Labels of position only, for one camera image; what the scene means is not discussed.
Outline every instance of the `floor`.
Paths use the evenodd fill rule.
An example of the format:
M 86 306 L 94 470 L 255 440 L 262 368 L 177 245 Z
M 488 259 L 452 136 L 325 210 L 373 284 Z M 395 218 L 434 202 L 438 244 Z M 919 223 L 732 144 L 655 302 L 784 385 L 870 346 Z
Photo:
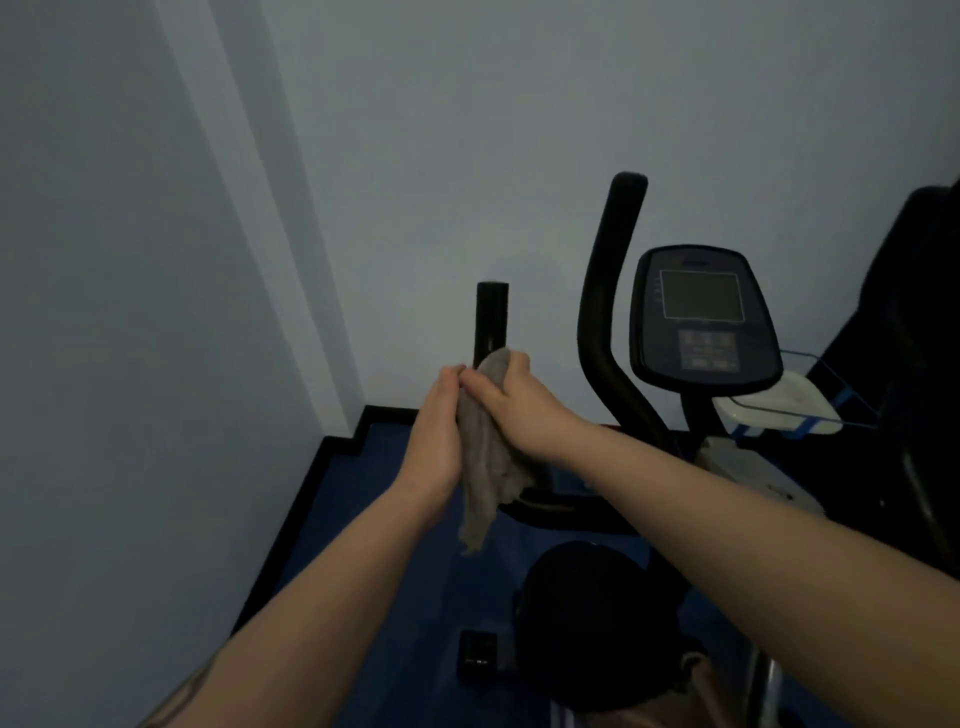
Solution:
M 407 425 L 372 425 L 360 455 L 332 459 L 277 590 L 390 485 L 409 432 Z M 568 473 L 560 473 L 558 479 L 562 489 L 583 488 Z M 501 515 L 483 550 L 464 556 L 457 542 L 462 512 L 458 493 L 443 520 L 415 551 L 338 726 L 545 728 L 549 725 L 545 701 L 521 686 L 481 690 L 458 684 L 460 630 L 509 631 L 511 595 L 537 558 L 559 543 L 590 540 L 617 548 L 641 565 L 649 553 L 648 545 L 637 537 L 545 531 Z M 681 626 L 707 647 L 718 671 L 736 689 L 746 665 L 746 640 L 695 591 L 681 610 Z M 790 678 L 784 685 L 783 704 L 811 728 L 847 725 Z

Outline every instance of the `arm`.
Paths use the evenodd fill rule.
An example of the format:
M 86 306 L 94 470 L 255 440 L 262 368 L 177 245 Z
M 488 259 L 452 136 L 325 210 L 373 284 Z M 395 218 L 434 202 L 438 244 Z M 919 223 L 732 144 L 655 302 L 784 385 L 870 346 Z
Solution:
M 515 353 L 462 383 L 514 445 L 579 474 L 761 649 L 857 724 L 960 716 L 960 584 L 560 404 Z
M 394 484 L 142 728 L 332 723 L 460 476 L 460 369 L 444 368 L 427 395 Z

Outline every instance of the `elliptical machine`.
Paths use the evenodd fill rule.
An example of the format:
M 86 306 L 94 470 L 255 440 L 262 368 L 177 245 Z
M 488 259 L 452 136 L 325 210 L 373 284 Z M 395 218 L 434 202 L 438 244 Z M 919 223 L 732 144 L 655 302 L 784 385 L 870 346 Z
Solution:
M 647 183 L 627 172 L 613 178 L 584 281 L 577 345 L 590 386 L 622 431 L 681 456 L 672 433 L 611 350 L 614 295 Z M 474 366 L 506 345 L 508 291 L 503 282 L 477 285 Z M 746 259 L 707 246 L 658 248 L 641 258 L 630 353 L 637 377 L 679 392 L 684 411 L 695 400 L 700 408 L 712 397 L 767 389 L 783 371 L 777 337 Z M 636 533 L 598 496 L 528 489 L 500 509 L 539 528 Z M 458 674 L 482 684 L 516 664 L 527 685 L 576 712 L 641 703 L 682 677 L 677 610 L 688 586 L 653 549 L 643 569 L 604 546 L 557 546 L 541 556 L 515 595 L 516 659 L 503 638 L 465 631 Z M 764 665 L 757 671 L 770 673 Z M 777 697 L 768 694 L 769 687 L 775 686 L 756 681 L 755 707 L 748 707 L 753 724 L 761 724 L 761 713 L 776 712 Z M 765 703 L 772 706 L 764 708 Z

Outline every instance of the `hand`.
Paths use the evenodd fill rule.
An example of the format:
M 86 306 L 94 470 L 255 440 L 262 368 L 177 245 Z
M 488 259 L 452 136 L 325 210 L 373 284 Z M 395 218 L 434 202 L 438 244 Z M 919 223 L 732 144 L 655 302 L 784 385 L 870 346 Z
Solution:
M 473 369 L 460 374 L 460 383 L 491 413 L 511 444 L 538 460 L 559 463 L 566 443 L 585 423 L 530 374 L 530 357 L 523 352 L 511 352 L 502 392 Z
M 464 365 L 443 367 L 410 431 L 395 486 L 414 497 L 434 522 L 446 507 L 460 479 L 463 460 L 457 429 L 458 375 Z

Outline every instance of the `forearm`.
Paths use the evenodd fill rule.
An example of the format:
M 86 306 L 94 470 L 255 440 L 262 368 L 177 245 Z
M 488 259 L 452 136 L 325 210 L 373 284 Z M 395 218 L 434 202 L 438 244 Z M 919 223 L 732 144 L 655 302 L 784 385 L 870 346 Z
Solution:
M 173 728 L 329 725 L 390 609 L 429 509 L 390 488 L 221 650 Z
M 596 425 L 571 429 L 564 464 L 848 717 L 879 725 L 955 717 L 960 586 L 952 579 Z

